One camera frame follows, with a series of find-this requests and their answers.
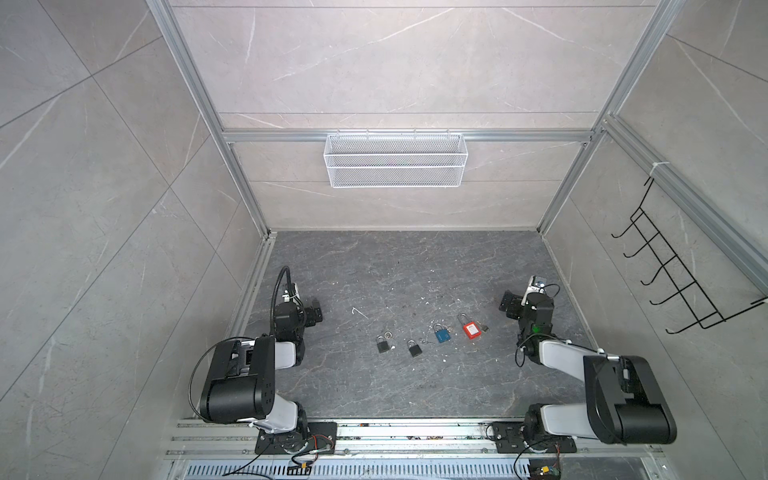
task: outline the gray tile wall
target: gray tile wall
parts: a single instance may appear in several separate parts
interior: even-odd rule
[[[768,250],[767,22],[766,2],[688,0],[620,115],[753,242]],[[663,294],[659,289],[669,284],[641,288],[637,280],[647,280],[648,268],[625,263],[613,253],[617,244],[604,232],[614,228],[614,209],[605,205],[623,205],[617,182],[627,198],[631,175],[608,161],[592,163],[592,173],[585,173],[572,194],[574,202],[608,253],[620,260],[618,269],[740,473],[765,478],[768,353],[762,345],[768,338],[768,307],[712,329],[663,333],[662,326],[683,326],[690,314],[679,300],[663,307],[648,305],[645,299],[658,299]],[[760,298],[674,204],[661,194],[657,197],[657,222],[725,314]],[[701,295],[692,292],[687,298],[701,313],[709,313]],[[728,472],[726,468],[722,465],[721,471]]]
[[[248,128],[591,127],[655,5],[173,3],[225,127]]]
[[[616,353],[646,357],[675,416],[678,437],[664,451],[681,478],[762,478],[768,442],[764,379],[768,354],[768,306],[721,323],[677,335],[694,319],[678,297],[653,306],[674,291],[662,273],[648,282],[658,262],[648,250],[627,259],[642,245],[629,225],[644,195],[647,175],[613,141],[606,140],[590,160],[546,237],[562,275],[597,341]],[[653,222],[701,282],[715,305],[735,313],[760,293],[659,187],[644,203]],[[641,224],[648,233],[649,225]],[[653,243],[657,251],[664,245]],[[690,282],[670,265],[679,285]],[[700,314],[712,311],[700,292],[687,300]]]
[[[577,142],[472,142],[456,188],[331,188],[322,143],[239,143],[235,150],[276,229],[533,230]]]
[[[0,477],[149,478],[256,228],[142,0],[0,12]]]
[[[621,109],[768,250],[768,2],[689,0]]]

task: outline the robotic arm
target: robotic arm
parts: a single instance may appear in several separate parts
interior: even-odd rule
[[[587,401],[530,406],[523,427],[525,441],[530,445],[548,435],[566,435],[603,443],[674,442],[677,427],[648,362],[577,346],[553,335],[554,297],[546,293],[549,286],[546,279],[532,276],[522,296],[507,290],[499,309],[518,321],[517,347],[525,357],[584,382]]]
[[[283,277],[283,302],[276,305]],[[306,413],[298,402],[275,393],[275,370],[301,364],[304,330],[322,321],[320,303],[313,300],[310,307],[303,305],[290,269],[284,266],[270,304],[270,334],[256,339],[235,337],[215,346],[200,395],[203,420],[248,422],[268,435],[269,443],[287,452],[302,448],[310,437]]]

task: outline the aluminum frame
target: aluminum frame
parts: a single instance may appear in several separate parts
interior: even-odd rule
[[[768,294],[768,253],[743,232],[677,169],[648,145],[620,117],[608,115],[604,128],[611,138],[664,191],[764,294]]]
[[[272,248],[275,245],[275,235],[271,233],[266,239],[261,240],[259,243],[256,257],[253,259],[253,263],[250,267],[250,275],[246,278],[245,287],[240,293],[240,298],[237,302],[237,308],[235,309],[230,325],[227,327],[224,338],[231,336],[242,336],[245,333],[245,329],[248,326],[248,319],[250,312],[253,308],[253,302],[256,301],[256,294],[261,287],[261,282],[264,279],[264,272],[266,271],[266,265],[270,261],[270,255],[272,255]]]
[[[225,141],[317,141],[324,142],[331,134],[437,134],[449,131],[461,134],[466,141],[580,141],[592,138],[592,130],[585,128],[376,128],[376,129],[332,129],[332,128],[285,128],[225,130]]]
[[[496,452],[485,437],[492,422],[522,422],[523,418],[428,418],[428,419],[310,419],[339,425],[334,457],[353,458],[514,458]],[[171,433],[166,460],[220,460],[249,458],[259,435],[248,424],[216,425],[202,420],[180,420]],[[599,440],[575,439],[573,457],[664,457],[657,445],[604,444]],[[526,457],[552,457],[529,452]],[[280,455],[265,455],[264,458]]]
[[[555,192],[552,202],[550,202],[549,207],[544,212],[544,216],[541,218],[541,221],[536,228],[542,236],[546,235],[549,231],[549,227],[551,227],[555,217],[560,213],[560,209],[568,199],[568,195],[571,194],[571,190],[573,190],[576,181],[581,176],[581,172],[584,171],[594,150],[600,143],[604,134],[604,129],[601,127],[603,120],[608,115],[618,112],[621,105],[627,100],[627,97],[632,91],[632,87],[634,87],[637,83],[637,79],[640,78],[641,74],[648,66],[648,62],[650,62],[651,57],[653,57],[654,52],[664,38],[664,34],[667,33],[684,4],[685,0],[661,0],[656,7],[640,41],[637,43],[637,47],[632,52],[632,56],[630,57],[627,66],[624,67],[624,71],[621,72],[621,76],[619,77],[614,90],[611,92],[611,96],[608,97],[603,110],[598,116],[598,120],[592,128],[593,135],[591,142],[588,145],[584,145],[578,155],[576,155],[571,168],[568,169],[558,191]]]
[[[224,158],[224,163],[230,171],[240,196],[243,198],[253,224],[256,225],[256,229],[261,237],[266,238],[270,230],[266,225],[264,215],[259,208],[256,197],[253,195],[253,191],[250,189],[248,179],[243,172],[243,168],[240,166],[240,162],[237,160],[237,156],[235,156],[232,147],[224,140],[219,116],[214,109],[214,104],[205,88],[203,79],[195,67],[187,43],[184,41],[184,37],[168,2],[166,0],[147,0],[147,5],[152,11],[157,27],[168,44],[170,53],[176,60],[184,82],[187,83],[195,105],[197,105],[197,110],[200,111],[203,121],[208,126],[210,136],[213,138],[216,148],[218,148],[219,153]]]

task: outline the white arm segment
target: white arm segment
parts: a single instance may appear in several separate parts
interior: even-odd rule
[[[586,403],[545,405],[541,407],[541,426],[552,435],[577,436],[596,439],[587,417]]]
[[[296,344],[275,342],[275,370],[287,369],[294,365],[296,365]]]
[[[299,420],[299,406],[294,402],[289,402],[283,397],[275,394],[275,404],[272,412],[265,419],[257,420],[255,418],[239,419],[238,422],[251,422],[256,427],[264,429],[266,433],[290,432],[296,428]]]
[[[542,365],[557,369],[584,381],[584,356],[597,355],[593,350],[563,343],[560,340],[542,340],[538,344],[538,358]]]

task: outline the black cable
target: black cable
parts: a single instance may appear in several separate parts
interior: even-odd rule
[[[555,292],[553,296],[549,296],[549,295],[547,295],[547,287],[548,286],[556,286],[558,288],[558,291]],[[556,284],[556,283],[548,283],[548,284],[544,285],[541,289],[539,289],[539,291],[542,291],[542,290],[544,291],[544,295],[547,298],[545,298],[543,300],[539,300],[538,302],[534,303],[533,306],[537,306],[539,303],[546,302],[547,300],[554,300],[554,298],[558,295],[558,293],[560,293],[560,286],[558,284]]]
[[[512,470],[515,471],[515,475],[517,475],[517,477],[520,478],[520,480],[523,480],[523,478],[518,473],[518,468],[517,468],[518,467],[518,460],[525,453],[525,451],[528,450],[531,447],[535,447],[536,445],[538,445],[540,443],[544,443],[546,441],[549,441],[549,440],[552,440],[552,439],[556,439],[557,437],[558,437],[557,435],[551,435],[551,436],[548,436],[546,439],[539,440],[538,442],[533,442],[530,445],[526,446],[524,449],[522,449],[520,451],[520,453],[518,453],[517,458],[515,458],[515,463],[512,464]]]
[[[548,287],[548,286],[556,286],[556,287],[558,288],[558,291],[557,291],[557,292],[555,292],[553,296],[550,296],[550,297],[549,297],[549,298],[552,298],[552,299],[554,299],[554,298],[555,298],[555,297],[558,295],[558,293],[560,293],[560,286],[559,286],[558,284],[556,284],[556,283],[548,283],[548,284],[544,285],[544,286],[541,288],[542,290],[544,290],[544,295],[547,295],[547,287]]]
[[[222,343],[229,342],[230,340],[238,340],[238,339],[253,340],[249,336],[231,336],[228,339],[221,340],[220,342],[215,343],[214,346],[206,350],[203,356],[201,356],[200,359],[197,360],[197,363],[195,363],[195,366],[192,369],[192,374],[190,375],[190,383],[189,383],[189,386],[187,387],[187,393],[189,394],[190,408],[192,409],[193,412],[195,412],[195,415],[199,416],[203,420],[207,420],[208,422],[212,422],[213,420],[211,420],[210,418],[205,418],[203,414],[197,411],[197,408],[195,408],[194,406],[194,402],[192,402],[192,381],[194,380],[194,374],[197,371],[197,367],[200,366],[200,364],[203,362],[203,359],[210,353],[211,350],[215,349]]]
[[[237,470],[233,470],[232,472],[227,472],[227,473],[223,474],[222,477],[226,477],[228,475],[239,474],[239,475],[255,475],[257,477],[263,477],[263,478],[268,478],[269,480],[274,480],[272,477],[270,477],[268,475],[261,474],[261,473],[241,472],[241,470],[246,468],[248,465],[250,465],[250,464],[254,463],[256,460],[258,460],[261,455],[264,455],[264,452],[266,452],[266,450],[270,447],[270,445],[272,445],[272,442],[267,443],[264,446],[264,448],[261,450],[261,453],[259,455],[256,455],[255,457],[253,457],[253,460],[251,460],[247,464],[243,465],[242,467],[238,468]]]
[[[270,336],[275,336],[275,303],[277,302],[277,294],[280,292],[280,284],[283,282],[283,275],[286,276],[286,281],[288,282],[288,294],[291,296],[295,295],[292,292],[293,284],[290,281],[290,268],[286,265],[280,269],[280,274],[275,282],[275,289],[272,291],[272,301],[270,302]]]

